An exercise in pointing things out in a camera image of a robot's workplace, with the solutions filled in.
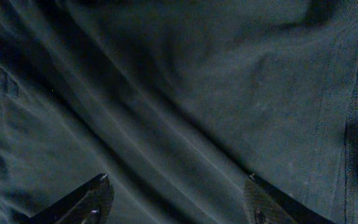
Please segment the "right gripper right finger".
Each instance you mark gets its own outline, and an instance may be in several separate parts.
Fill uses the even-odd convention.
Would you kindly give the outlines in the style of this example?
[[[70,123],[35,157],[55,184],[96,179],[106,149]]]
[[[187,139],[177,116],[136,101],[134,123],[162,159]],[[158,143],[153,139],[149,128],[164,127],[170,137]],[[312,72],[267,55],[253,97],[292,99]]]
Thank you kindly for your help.
[[[243,197],[252,224],[333,224],[255,174],[245,180]]]

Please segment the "black t-shirt with logo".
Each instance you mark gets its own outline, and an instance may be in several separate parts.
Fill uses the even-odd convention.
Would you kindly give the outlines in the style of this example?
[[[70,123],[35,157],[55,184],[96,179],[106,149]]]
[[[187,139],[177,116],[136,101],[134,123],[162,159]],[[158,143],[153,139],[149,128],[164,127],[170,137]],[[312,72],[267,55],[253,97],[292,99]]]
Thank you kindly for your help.
[[[358,223],[358,1],[0,1],[0,223],[100,173],[109,223],[249,223],[251,174]]]

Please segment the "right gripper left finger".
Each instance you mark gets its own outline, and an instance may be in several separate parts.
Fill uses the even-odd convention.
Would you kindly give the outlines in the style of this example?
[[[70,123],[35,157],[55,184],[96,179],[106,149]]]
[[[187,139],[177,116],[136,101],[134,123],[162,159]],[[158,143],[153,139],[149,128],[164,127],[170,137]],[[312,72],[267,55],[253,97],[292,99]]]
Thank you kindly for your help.
[[[106,224],[114,200],[114,189],[107,174],[99,174],[26,224]]]

